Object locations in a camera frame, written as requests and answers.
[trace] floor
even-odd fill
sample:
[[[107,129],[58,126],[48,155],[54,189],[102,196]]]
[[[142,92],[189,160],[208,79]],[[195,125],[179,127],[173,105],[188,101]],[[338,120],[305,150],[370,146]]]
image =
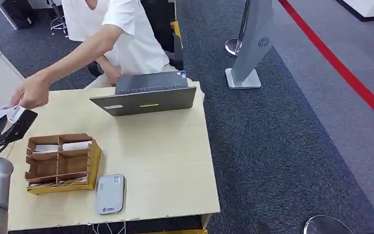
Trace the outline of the floor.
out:
[[[374,93],[374,21],[360,22],[334,0],[289,2]],[[281,34],[275,48],[374,207],[374,111],[318,52],[280,3],[273,1],[273,6]]]
[[[308,24],[374,92],[374,22],[361,23],[333,0],[290,0]],[[278,36],[258,64],[262,88],[227,89],[234,59],[224,42],[239,29],[243,2],[179,1],[185,69],[206,94],[205,112],[222,212],[214,234],[298,233],[303,220],[327,214],[355,233],[374,233],[374,112],[321,56],[277,1]],[[0,16],[0,50],[24,76],[77,46],[51,35],[48,19],[13,31]],[[80,70],[51,89],[82,88]],[[120,229],[113,224],[113,230]],[[197,217],[128,223],[128,233],[197,228]],[[108,229],[103,227],[101,233]],[[91,233],[87,226],[21,233]]]

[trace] cardboard organizer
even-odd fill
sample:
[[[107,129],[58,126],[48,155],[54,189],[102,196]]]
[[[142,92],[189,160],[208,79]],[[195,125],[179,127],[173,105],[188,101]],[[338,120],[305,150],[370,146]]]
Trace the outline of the cardboard organizer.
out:
[[[88,149],[63,151],[64,143],[91,141]],[[35,152],[36,145],[58,145],[57,152]],[[87,134],[31,137],[26,150],[27,191],[32,194],[56,193],[95,188],[101,149]]]

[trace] red line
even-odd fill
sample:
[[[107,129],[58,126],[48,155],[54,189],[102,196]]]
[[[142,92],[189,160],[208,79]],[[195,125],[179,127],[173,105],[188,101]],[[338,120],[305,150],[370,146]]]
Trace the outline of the red line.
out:
[[[336,55],[326,46],[325,43],[315,34],[309,25],[300,17],[287,0],[279,0],[283,8],[293,18],[299,28],[306,34],[309,40],[345,79],[345,81],[359,94],[367,104],[374,110],[374,94],[366,88],[362,82],[336,57]]]

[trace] card reader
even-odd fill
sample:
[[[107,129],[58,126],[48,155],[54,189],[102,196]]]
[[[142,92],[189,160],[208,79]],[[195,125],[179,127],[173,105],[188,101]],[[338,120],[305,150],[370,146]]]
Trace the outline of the card reader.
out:
[[[102,176],[98,180],[96,212],[100,215],[120,212],[124,207],[125,178],[121,174]]]

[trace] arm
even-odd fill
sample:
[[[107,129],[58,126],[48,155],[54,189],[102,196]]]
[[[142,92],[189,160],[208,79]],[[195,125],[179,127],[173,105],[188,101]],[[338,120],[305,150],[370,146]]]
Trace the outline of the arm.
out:
[[[95,61],[101,66],[102,70],[107,76],[108,82],[112,86],[115,86],[117,77],[122,75],[121,71],[114,67],[104,56],[97,58]]]
[[[48,103],[49,86],[76,70],[88,65],[111,50],[122,30],[120,27],[105,24],[100,31],[81,43],[69,55],[53,65],[25,79],[11,98],[11,105],[28,109]]]
[[[103,25],[99,32],[81,43],[80,46],[69,55],[39,73],[42,74],[42,78],[45,81],[54,83],[76,70],[83,68],[101,56],[103,57],[104,53],[112,50],[121,33],[122,30],[117,26],[109,24]]]

